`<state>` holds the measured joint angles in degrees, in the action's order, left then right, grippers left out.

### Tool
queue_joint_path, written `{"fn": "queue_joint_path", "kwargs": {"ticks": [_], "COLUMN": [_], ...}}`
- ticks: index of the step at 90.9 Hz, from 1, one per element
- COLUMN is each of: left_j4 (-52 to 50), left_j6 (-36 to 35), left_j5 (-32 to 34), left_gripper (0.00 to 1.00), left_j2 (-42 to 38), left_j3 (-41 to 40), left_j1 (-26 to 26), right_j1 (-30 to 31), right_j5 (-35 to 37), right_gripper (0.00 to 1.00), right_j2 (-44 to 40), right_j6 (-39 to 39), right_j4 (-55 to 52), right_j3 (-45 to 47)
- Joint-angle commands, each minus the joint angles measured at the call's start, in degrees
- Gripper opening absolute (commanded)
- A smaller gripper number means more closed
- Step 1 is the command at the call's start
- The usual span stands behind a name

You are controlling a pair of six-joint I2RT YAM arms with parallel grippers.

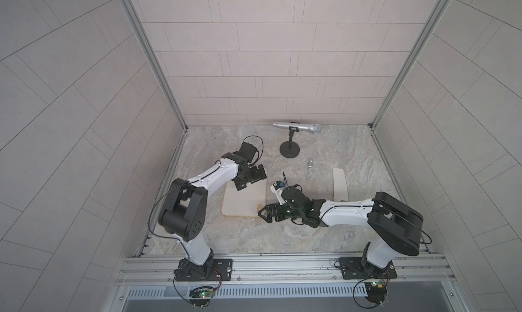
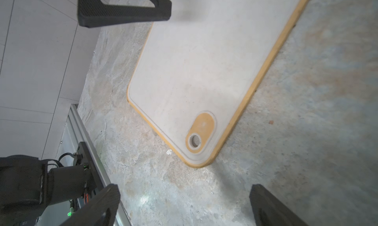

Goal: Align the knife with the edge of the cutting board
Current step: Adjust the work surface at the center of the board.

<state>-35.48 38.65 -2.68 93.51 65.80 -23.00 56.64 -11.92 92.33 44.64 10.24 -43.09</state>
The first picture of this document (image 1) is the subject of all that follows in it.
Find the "white cutting board tan rim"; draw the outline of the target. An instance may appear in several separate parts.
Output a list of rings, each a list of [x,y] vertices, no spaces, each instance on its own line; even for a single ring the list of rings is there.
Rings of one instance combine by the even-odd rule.
[[[221,213],[228,217],[255,218],[258,211],[266,205],[267,180],[238,190],[233,181],[226,184]]]

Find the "white speckled cleaver knife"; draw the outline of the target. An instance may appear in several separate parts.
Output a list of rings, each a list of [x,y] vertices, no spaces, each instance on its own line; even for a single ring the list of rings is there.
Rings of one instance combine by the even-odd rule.
[[[343,169],[333,169],[333,199],[336,202],[348,202],[349,193]]]

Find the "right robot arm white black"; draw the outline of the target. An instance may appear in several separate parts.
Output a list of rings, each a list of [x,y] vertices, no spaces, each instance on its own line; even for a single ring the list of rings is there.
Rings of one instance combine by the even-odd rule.
[[[399,255],[418,256],[421,248],[424,217],[386,192],[377,192],[372,199],[357,202],[336,202],[309,199],[300,186],[271,187],[278,202],[258,211],[265,222],[291,220],[311,228],[340,225],[368,226],[380,237],[366,245],[360,271],[367,277],[378,277]]]

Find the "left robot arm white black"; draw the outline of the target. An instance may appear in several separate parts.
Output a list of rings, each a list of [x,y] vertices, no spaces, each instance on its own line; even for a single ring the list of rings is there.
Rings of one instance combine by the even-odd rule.
[[[260,153],[246,143],[236,152],[224,154],[214,166],[189,180],[176,179],[159,209],[158,223],[178,240],[186,253],[183,268],[192,269],[206,277],[212,273],[213,251],[206,244],[203,229],[207,201],[229,182],[238,192],[250,184],[266,179],[262,165],[256,163]]]

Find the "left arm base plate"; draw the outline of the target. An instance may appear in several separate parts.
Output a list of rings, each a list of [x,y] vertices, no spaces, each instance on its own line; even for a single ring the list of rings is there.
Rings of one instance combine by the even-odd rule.
[[[179,262],[175,270],[178,282],[229,282],[233,267],[233,259],[216,259],[210,257],[203,265],[196,265],[187,258]]]

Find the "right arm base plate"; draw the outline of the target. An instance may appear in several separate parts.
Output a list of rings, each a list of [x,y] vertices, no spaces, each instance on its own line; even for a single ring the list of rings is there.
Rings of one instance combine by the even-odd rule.
[[[361,279],[396,279],[398,277],[395,267],[390,262],[386,269],[374,267],[367,262],[362,264],[362,258],[344,257],[334,262],[334,267],[341,271],[344,280]]]

